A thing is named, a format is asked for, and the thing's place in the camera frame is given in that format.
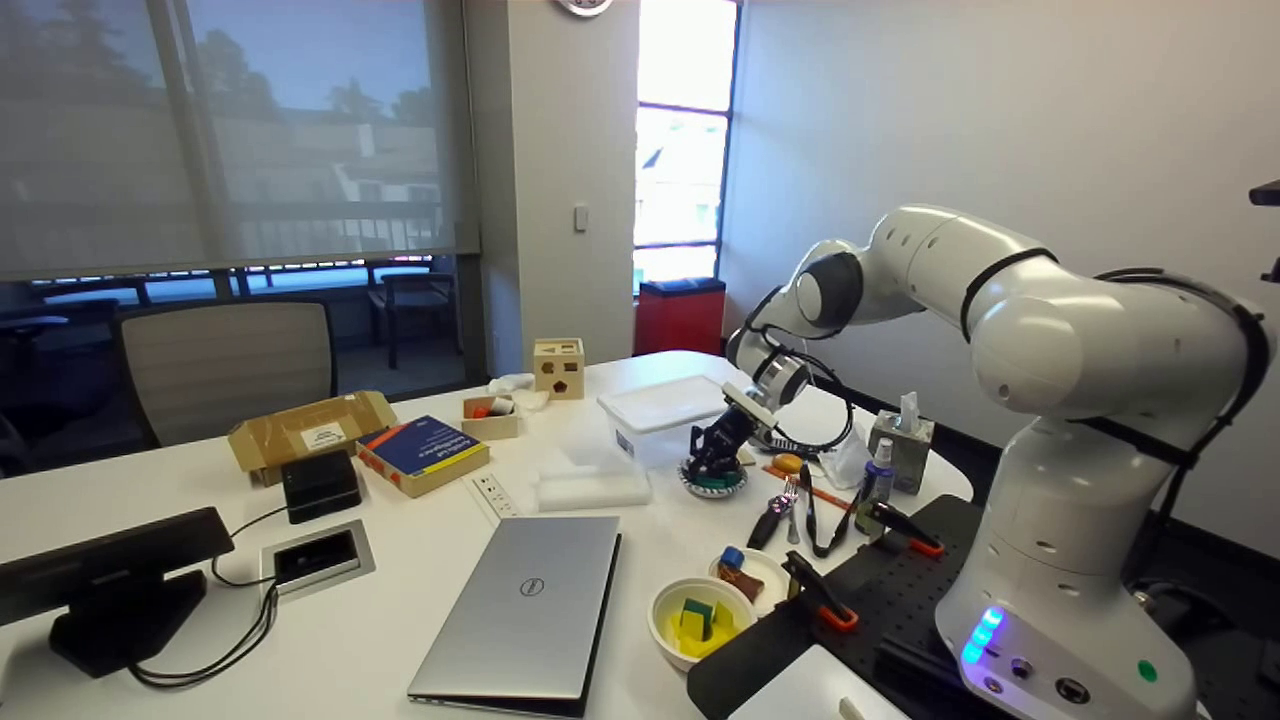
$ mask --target laptop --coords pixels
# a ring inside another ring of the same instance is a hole
[[[615,547],[615,518],[498,520],[409,696],[584,715]]]

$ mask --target white wall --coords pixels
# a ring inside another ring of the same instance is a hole
[[[747,0],[722,279],[732,319],[815,236],[861,239],[890,203],[1041,236],[1074,272],[1159,266],[1250,296],[1280,251],[1280,3],[1271,0]],[[963,342],[931,315],[821,349],[844,381],[919,388],[1002,443]],[[1178,518],[1280,557],[1280,368],[1188,477]]]
[[[537,336],[632,358],[640,3],[597,20],[553,0],[462,11],[490,374],[523,374]]]

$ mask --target bowl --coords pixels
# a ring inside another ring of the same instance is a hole
[[[685,600],[711,610],[711,642],[680,642]],[[721,646],[756,625],[752,600],[721,576],[685,576],[651,598],[648,631],[677,671],[711,658]]]

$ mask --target table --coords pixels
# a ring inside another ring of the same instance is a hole
[[[541,469],[568,469],[592,461],[618,461],[608,418],[592,397],[662,386],[680,378],[707,378],[744,386],[736,368],[698,353],[657,353],[587,368],[587,402],[554,402],[532,413],[515,442],[490,442],[490,480],[508,489],[515,511],[537,511],[532,480]],[[459,397],[442,394],[394,406],[398,420],[440,418],[459,420]],[[802,394],[783,418],[794,436],[826,436],[841,406],[825,394]],[[698,576],[722,545],[744,545],[764,501],[779,489],[761,469],[729,506],[687,497],[671,469],[648,474],[651,501],[615,509],[618,565],[611,603],[597,653],[587,715],[697,715],[685,678],[677,678],[648,637],[648,600],[677,576]],[[264,547],[308,536],[333,526],[365,520],[376,573],[353,576],[325,594],[280,600],[275,631],[232,671],[187,692],[148,692],[128,671],[86,680],[49,653],[43,637],[56,612],[0,628],[0,715],[2,720],[196,720],[196,715],[360,715],[360,720],[420,720],[420,715],[474,715],[462,710],[413,703],[403,696],[415,663],[440,631],[470,565],[480,560],[494,518],[455,480],[433,497],[409,501],[390,484],[365,477],[365,506],[312,526],[282,518],[255,526],[223,557],[229,576],[264,570]],[[931,458],[925,494],[900,509],[919,509],[935,497],[966,501],[963,474]],[[0,560],[86,541],[185,509],[214,506],[235,528],[282,506],[280,489],[252,489],[223,442],[196,442],[99,466],[56,469],[0,484]],[[207,589],[205,603],[177,631],[177,642],[148,661],[148,669],[200,669],[220,658],[252,622],[255,594]]]

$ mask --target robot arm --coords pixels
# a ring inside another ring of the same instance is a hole
[[[906,312],[954,325],[978,388],[1034,418],[1007,442],[971,557],[935,603],[959,680],[1013,715],[1197,715],[1191,663],[1118,573],[1165,480],[1261,388],[1261,315],[1178,277],[1090,279],[971,218],[894,207],[861,249],[815,245],[729,358],[779,410],[815,386],[794,345]]]

